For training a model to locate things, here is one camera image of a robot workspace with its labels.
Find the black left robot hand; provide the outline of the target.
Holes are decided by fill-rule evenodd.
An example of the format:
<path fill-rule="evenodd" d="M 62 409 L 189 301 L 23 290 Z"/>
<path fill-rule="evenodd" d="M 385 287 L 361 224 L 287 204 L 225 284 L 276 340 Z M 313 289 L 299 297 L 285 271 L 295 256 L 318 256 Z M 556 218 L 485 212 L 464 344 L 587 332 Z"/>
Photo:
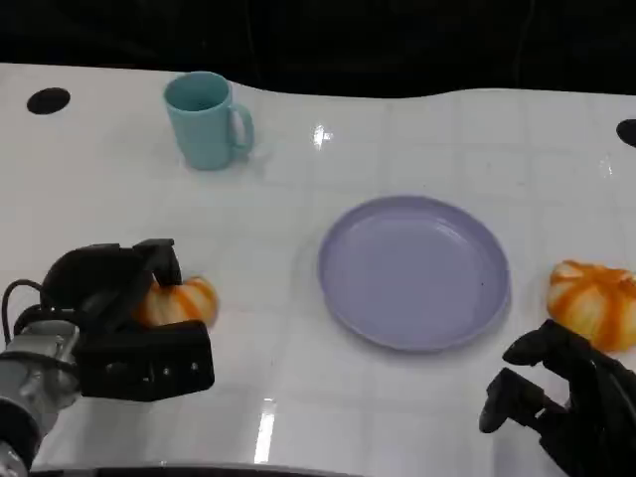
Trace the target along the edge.
<path fill-rule="evenodd" d="M 151 238 L 132 247 L 92 244 L 67 252 L 42 282 L 41 306 L 56 317 L 68 311 L 79 329 L 94 338 L 140 332 L 135 313 L 156 283 L 182 282 L 171 238 Z"/>

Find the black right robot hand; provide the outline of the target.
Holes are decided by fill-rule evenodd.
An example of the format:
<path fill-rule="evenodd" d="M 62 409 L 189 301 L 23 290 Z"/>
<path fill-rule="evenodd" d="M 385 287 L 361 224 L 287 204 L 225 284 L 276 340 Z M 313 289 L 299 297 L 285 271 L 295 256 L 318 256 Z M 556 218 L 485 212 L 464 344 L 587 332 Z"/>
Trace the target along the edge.
<path fill-rule="evenodd" d="M 503 354 L 516 366 L 543 365 L 568 382 L 559 404 L 509 368 L 488 385 L 479 430 L 493 433 L 511 419 L 539 435 L 539 444 L 569 476 L 635 474 L 635 373 L 554 320 L 518 338 Z"/>

